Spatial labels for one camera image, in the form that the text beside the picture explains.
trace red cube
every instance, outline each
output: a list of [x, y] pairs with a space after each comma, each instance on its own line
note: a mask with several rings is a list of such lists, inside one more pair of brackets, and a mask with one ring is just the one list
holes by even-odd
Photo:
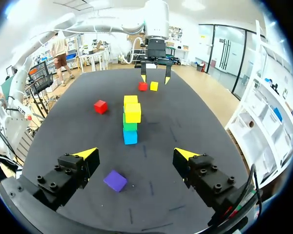
[[94, 109], [96, 112], [102, 115], [105, 111], [107, 111], [107, 103], [105, 101], [99, 100], [94, 104]]
[[139, 90], [140, 91], [146, 91], [147, 90], [147, 83], [139, 82]]

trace khaki shorts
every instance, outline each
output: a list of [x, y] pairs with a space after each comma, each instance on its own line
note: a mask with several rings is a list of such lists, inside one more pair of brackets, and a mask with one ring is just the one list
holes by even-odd
[[64, 67], [67, 65], [66, 54], [58, 55], [54, 58], [54, 65], [56, 69]]

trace purple cube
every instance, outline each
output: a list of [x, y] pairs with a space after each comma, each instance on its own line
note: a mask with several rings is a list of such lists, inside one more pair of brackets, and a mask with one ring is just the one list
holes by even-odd
[[120, 192], [127, 184], [127, 179], [121, 176], [117, 171], [113, 170], [104, 179], [104, 183], [111, 187], [113, 190]]

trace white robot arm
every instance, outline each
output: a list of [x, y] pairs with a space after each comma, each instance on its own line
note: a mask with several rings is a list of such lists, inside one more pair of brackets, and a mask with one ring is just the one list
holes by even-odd
[[[66, 37], [78, 33], [111, 33], [122, 32], [126, 34], [137, 34], [143, 29], [148, 40], [152, 45], [159, 44], [161, 52], [165, 50], [164, 40], [168, 39], [168, 5], [163, 0], [149, 0], [143, 8], [144, 21], [129, 23], [124, 25], [118, 18], [99, 17], [90, 18], [82, 22], [77, 22], [73, 13], [66, 14], [48, 26], [46, 32], [42, 32], [34, 37], [29, 43], [20, 48], [20, 51], [12, 58], [12, 66], [18, 72], [12, 80], [10, 94], [8, 97], [8, 108], [18, 109], [19, 111], [7, 111], [0, 105], [0, 131], [6, 137], [13, 149], [20, 143], [21, 137], [30, 122], [28, 109], [22, 104], [23, 92], [26, 85], [26, 78], [32, 65], [30, 55], [38, 48], [48, 42], [58, 31], [63, 31]], [[150, 57], [157, 57], [157, 49], [150, 50]], [[0, 154], [7, 155], [13, 159], [14, 155], [8, 149], [0, 137]]]

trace poster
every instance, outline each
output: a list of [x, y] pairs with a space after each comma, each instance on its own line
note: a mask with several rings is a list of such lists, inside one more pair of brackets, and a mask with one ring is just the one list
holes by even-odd
[[168, 39], [181, 42], [182, 29], [178, 27], [169, 26]]

